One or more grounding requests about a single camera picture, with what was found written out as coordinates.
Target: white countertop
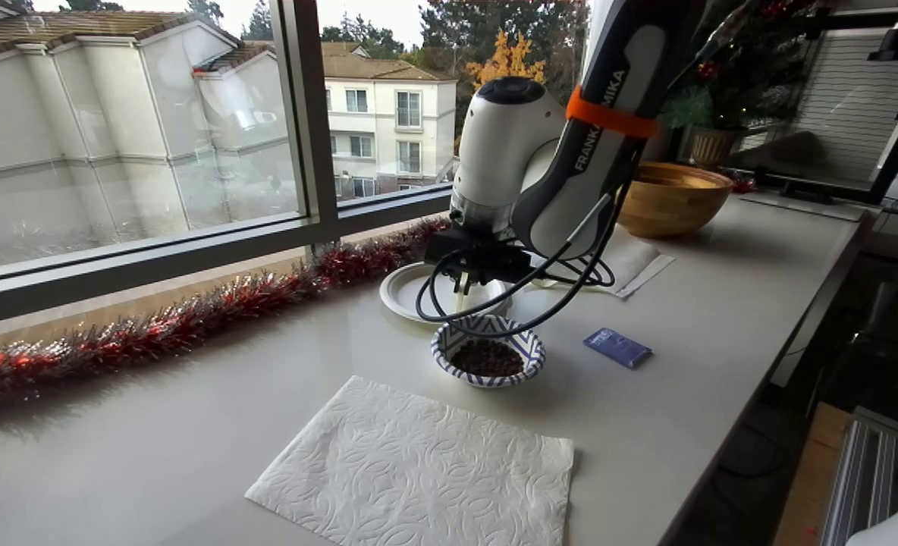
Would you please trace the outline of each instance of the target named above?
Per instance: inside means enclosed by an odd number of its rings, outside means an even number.
[[[674,260],[627,302],[580,294],[540,325],[547,368],[516,390],[474,390],[435,368],[430,328],[393,316],[378,284],[78,388],[0,424],[0,546],[324,543],[244,490],[353,372],[569,437],[569,543],[660,543],[857,228],[733,198],[697,239],[657,242]],[[527,291],[510,316],[556,296]],[[624,371],[588,352],[600,325],[657,354]]]

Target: black cable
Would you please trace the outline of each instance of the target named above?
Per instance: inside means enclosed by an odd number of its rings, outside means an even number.
[[[563,284],[574,284],[574,282],[577,282],[577,277],[556,277],[556,272],[544,272],[540,279],[563,282]],[[591,277],[591,279],[587,279],[583,284],[609,287],[612,279],[598,279],[598,277]]]
[[[574,260],[558,260],[558,265],[569,268],[570,272],[583,277],[583,269],[588,268],[588,258],[574,258]],[[569,277],[558,277],[558,272],[547,272],[547,279],[569,282],[569,284],[577,282],[577,279],[569,279]],[[616,277],[606,268],[606,260],[600,258],[598,269],[588,277],[587,284],[612,284],[612,282],[616,282]]]
[[[600,198],[600,200],[606,200],[606,203],[612,206],[612,208],[609,208],[609,217],[606,217],[603,232],[598,233],[598,242],[596,242],[596,250],[591,250],[591,258],[587,260],[587,272],[569,287],[569,294],[565,294],[558,302],[554,302],[547,313],[540,313],[538,319],[531,319],[531,321],[526,321],[526,325],[516,325],[516,328],[508,328],[508,332],[493,332],[493,334],[486,334],[486,332],[470,332],[470,334],[474,334],[474,336],[513,336],[513,334],[531,332],[531,328],[548,321],[556,313],[563,313],[563,310],[577,296],[577,291],[587,287],[587,279],[596,272],[596,268],[598,268],[598,260],[600,260],[600,256],[603,256],[603,250],[606,250],[606,242],[609,242],[609,237],[612,237],[616,217],[620,217],[620,211],[621,211],[621,206],[624,206],[624,193],[627,193],[627,188],[631,188],[631,177],[621,180],[621,184],[616,188],[616,198],[612,198],[612,193],[603,193],[603,198]],[[583,217],[580,228],[587,228],[596,216],[600,216],[603,206],[596,206],[596,208]],[[419,287],[419,294],[415,294],[415,313],[419,313],[425,321],[452,321],[452,319],[477,316],[477,313],[484,313],[484,310],[493,310],[493,307],[510,300],[516,291],[521,291],[521,287],[526,287],[527,282],[533,282],[540,272],[547,272],[547,268],[554,268],[554,265],[563,260],[563,256],[574,247],[577,232],[565,239],[565,247],[563,247],[554,258],[547,258],[538,269],[531,269],[527,277],[521,277],[521,279],[518,279],[516,284],[510,284],[503,294],[498,294],[498,296],[493,296],[493,300],[486,300],[486,302],[480,302],[480,307],[470,307],[470,310],[465,310],[465,313],[452,313],[452,316],[445,316],[445,310],[440,307],[440,296],[436,296],[436,291],[435,291],[435,279],[445,269],[450,258],[462,258],[467,250],[450,253],[444,260],[436,260],[435,272],[422,282],[422,287]],[[430,294],[430,302],[435,302],[435,310],[436,310],[440,316],[429,316],[429,313],[422,310],[425,294]]]

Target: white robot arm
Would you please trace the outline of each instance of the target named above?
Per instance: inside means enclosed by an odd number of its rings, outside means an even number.
[[[569,106],[531,79],[508,77],[480,88],[462,131],[450,208],[455,232],[429,253],[435,277],[455,277],[459,291],[508,279],[510,296],[547,268],[587,258],[580,282],[558,307],[583,287],[657,131],[651,119],[674,79],[697,60],[689,47],[705,4],[616,0]],[[430,321],[490,307],[425,316],[422,291],[415,310]]]

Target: wooden bowl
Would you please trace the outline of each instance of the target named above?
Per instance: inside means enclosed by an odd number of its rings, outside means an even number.
[[[620,223],[635,237],[685,237],[701,232],[726,203],[733,180],[689,163],[643,161]]]

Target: red tinsel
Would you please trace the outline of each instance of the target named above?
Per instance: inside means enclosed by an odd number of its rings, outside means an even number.
[[[767,0],[758,7],[764,22],[780,22],[792,10],[792,0]]]
[[[336,287],[353,287],[389,277],[419,260],[425,242],[445,223],[419,223],[393,239],[366,247],[333,247],[316,268],[289,277],[239,277],[204,296],[178,300],[147,319],[78,328],[53,344],[0,345],[0,406],[36,399],[55,384],[73,379],[113,377],[116,371],[142,368],[183,354],[211,336],[237,325],[286,313]]]
[[[695,68],[695,77],[701,79],[701,81],[717,81],[718,79],[718,65],[717,60],[701,60],[697,68]]]

